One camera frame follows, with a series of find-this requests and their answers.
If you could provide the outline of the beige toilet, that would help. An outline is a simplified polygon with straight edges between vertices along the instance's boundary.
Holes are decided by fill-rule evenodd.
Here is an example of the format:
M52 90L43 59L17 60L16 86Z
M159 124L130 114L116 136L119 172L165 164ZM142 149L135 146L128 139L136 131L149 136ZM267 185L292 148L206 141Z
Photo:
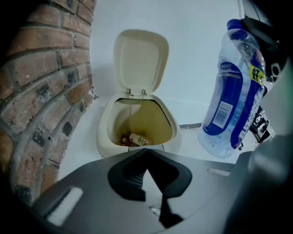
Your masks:
M120 91L105 105L98 121L96 145L108 158L137 148L177 153L182 144L180 126L168 107L154 92L158 89L168 60L165 37L150 31L122 31L114 43L114 77ZM151 145L137 146L131 133L144 136ZM129 146L121 145L122 135Z

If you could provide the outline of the clear plastic bottle blue label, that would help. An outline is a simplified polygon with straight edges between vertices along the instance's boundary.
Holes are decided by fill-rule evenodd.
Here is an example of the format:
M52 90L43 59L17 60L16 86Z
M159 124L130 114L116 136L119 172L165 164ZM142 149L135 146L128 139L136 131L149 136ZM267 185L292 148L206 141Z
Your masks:
M264 94L265 60L252 33L238 19L227 22L219 52L215 89L198 140L224 159L240 147Z

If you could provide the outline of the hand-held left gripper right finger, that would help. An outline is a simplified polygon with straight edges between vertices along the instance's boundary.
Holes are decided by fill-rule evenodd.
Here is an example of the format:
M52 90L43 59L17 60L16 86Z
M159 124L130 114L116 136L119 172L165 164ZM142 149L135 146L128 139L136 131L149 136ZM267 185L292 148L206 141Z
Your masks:
M235 164L149 149L148 170L162 190L162 229L147 234L224 234Z

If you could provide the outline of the small wrapper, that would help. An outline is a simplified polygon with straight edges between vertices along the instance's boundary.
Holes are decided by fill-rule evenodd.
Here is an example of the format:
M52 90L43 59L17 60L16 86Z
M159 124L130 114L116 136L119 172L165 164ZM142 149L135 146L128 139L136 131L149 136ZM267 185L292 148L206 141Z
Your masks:
M130 134L129 140L137 146L147 146L152 144L152 141L150 139L141 135L137 135L135 133Z

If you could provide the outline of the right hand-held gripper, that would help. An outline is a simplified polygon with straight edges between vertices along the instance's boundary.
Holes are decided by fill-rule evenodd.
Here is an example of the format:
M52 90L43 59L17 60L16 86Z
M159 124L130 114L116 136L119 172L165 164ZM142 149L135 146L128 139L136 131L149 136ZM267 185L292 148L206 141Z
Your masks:
M267 71L267 78L264 81L265 95L272 89L275 81L278 79L281 73L280 66L285 65L288 55L282 45L278 43L280 38L272 26L249 17L241 19L241 22L243 27L258 41L266 65L269 65L267 66L269 69ZM250 126L250 131L256 138L257 143L263 143L275 135L270 120L261 106L259 106L253 123Z

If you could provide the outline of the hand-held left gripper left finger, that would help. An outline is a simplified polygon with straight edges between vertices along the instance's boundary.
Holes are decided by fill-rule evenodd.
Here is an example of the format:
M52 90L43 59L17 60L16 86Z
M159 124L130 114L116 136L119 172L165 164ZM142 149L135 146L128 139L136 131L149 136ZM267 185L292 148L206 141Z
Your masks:
M146 202L126 200L108 181L110 168L136 151L87 163L51 186L34 202L61 234L154 234L160 222Z

